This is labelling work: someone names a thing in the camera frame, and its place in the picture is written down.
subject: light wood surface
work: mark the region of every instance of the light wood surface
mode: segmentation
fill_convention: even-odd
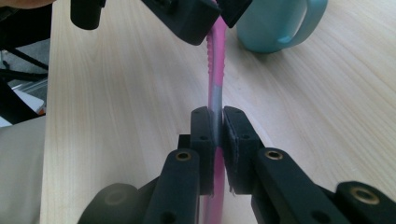
[[[41,223],[77,223],[102,188],[158,176],[206,105],[205,42],[177,39],[140,1],[107,1],[100,27],[53,5]],[[317,184],[358,180],[396,199],[396,2],[330,0],[301,45],[246,51],[227,32],[224,105]],[[226,189],[223,223],[255,223]]]

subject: blue mug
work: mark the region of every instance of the blue mug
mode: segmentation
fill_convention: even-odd
[[[272,53],[298,45],[315,30],[327,0],[253,0],[236,24],[246,49]]]

